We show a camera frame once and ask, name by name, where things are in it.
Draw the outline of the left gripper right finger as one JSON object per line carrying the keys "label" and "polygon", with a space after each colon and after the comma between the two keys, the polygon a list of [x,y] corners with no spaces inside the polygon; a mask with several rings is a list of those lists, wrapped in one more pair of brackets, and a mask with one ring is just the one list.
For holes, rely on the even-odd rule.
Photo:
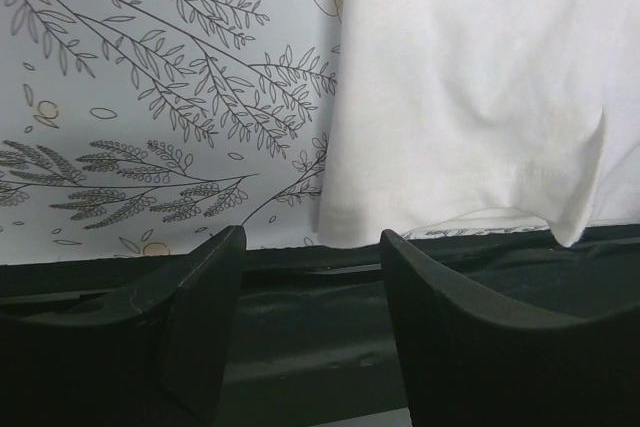
{"label": "left gripper right finger", "polygon": [[536,307],[380,238],[415,426],[635,426],[639,306],[594,317]]}

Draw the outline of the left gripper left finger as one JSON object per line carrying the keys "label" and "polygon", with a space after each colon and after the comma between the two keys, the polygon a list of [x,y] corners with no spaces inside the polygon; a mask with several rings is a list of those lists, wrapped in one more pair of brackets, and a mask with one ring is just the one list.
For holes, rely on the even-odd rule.
{"label": "left gripper left finger", "polygon": [[64,313],[1,319],[5,426],[210,426],[239,298],[246,234]]}

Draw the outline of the white t shirt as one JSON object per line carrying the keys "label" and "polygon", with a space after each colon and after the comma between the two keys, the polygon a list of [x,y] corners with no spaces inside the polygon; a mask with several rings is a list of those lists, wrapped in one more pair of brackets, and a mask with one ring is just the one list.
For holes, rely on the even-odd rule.
{"label": "white t shirt", "polygon": [[344,0],[331,247],[639,220],[639,0]]}

